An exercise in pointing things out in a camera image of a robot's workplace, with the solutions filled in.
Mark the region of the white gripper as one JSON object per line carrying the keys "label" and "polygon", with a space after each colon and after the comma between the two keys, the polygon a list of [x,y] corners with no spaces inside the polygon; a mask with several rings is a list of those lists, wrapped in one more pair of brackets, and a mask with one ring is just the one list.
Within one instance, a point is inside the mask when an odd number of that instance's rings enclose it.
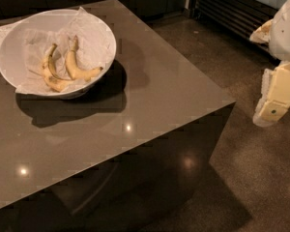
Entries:
{"label": "white gripper", "polygon": [[[282,5],[273,21],[270,19],[253,31],[249,40],[269,43],[275,58],[290,61],[290,0]],[[290,108],[290,62],[282,62],[273,71],[264,70],[261,95],[252,121],[258,127],[268,127],[277,123]]]}

